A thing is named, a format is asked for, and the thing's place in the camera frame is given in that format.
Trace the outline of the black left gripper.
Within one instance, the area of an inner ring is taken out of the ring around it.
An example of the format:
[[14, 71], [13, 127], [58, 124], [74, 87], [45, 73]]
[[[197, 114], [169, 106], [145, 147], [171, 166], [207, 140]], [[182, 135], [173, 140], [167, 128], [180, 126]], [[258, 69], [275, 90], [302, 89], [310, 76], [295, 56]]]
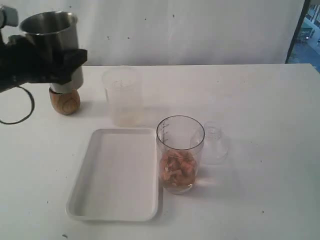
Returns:
[[74, 72], [88, 60], [88, 51], [78, 48], [53, 51], [52, 60], [22, 35], [0, 41], [0, 91], [25, 83], [66, 84]]

